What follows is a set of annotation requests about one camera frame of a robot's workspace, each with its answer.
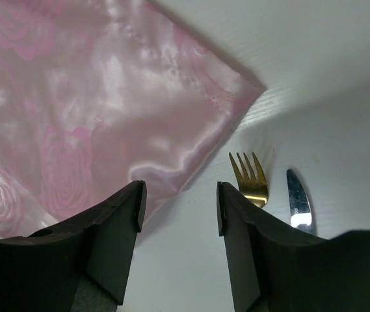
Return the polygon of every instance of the pink cloth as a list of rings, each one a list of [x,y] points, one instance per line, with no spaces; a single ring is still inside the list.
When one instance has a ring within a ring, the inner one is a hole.
[[[136,179],[148,219],[262,91],[145,1],[0,0],[0,237]]]

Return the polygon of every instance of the fork tines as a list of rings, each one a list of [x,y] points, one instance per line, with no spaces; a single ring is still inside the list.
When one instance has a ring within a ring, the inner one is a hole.
[[[234,170],[235,177],[237,178],[237,183],[239,187],[244,187],[244,186],[249,186],[249,185],[257,185],[257,186],[265,186],[267,185],[267,181],[265,179],[265,174],[264,171],[256,157],[256,154],[253,152],[252,153],[252,158],[254,159],[254,165],[256,167],[257,171],[257,177],[256,174],[254,173],[254,169],[252,165],[250,164],[250,161],[246,155],[246,153],[243,153],[245,163],[241,159],[241,156],[239,153],[237,153],[237,158],[239,160],[239,164],[241,165],[241,170],[237,166],[237,163],[235,162],[234,158],[232,157],[232,154],[230,153],[230,160],[232,164],[232,168]]]

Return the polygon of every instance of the satin sheen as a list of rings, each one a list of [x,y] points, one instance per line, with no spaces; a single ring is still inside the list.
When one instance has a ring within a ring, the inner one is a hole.
[[[262,92],[145,1],[0,0],[0,237],[137,179],[148,219]]]

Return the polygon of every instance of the knife blade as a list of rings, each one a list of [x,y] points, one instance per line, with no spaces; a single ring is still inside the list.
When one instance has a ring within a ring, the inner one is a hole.
[[[302,183],[292,169],[288,169],[287,189],[289,190],[290,224],[303,232],[316,235],[316,228],[313,222],[312,210],[308,195]]]

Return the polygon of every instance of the cutlery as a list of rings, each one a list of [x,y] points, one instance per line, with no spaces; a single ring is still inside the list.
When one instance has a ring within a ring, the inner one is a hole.
[[[303,232],[316,235],[308,196],[293,170],[286,173],[289,190],[290,224]]]
[[[256,167],[257,172],[256,176],[246,153],[243,153],[243,155],[246,164],[244,164],[241,156],[239,155],[239,153],[237,153],[237,158],[241,166],[240,171],[237,163],[230,153],[230,160],[235,177],[237,178],[238,189],[251,203],[259,208],[263,208],[269,200],[269,189],[267,188],[267,181],[265,179],[264,171],[256,157],[256,154],[252,153],[254,166]]]

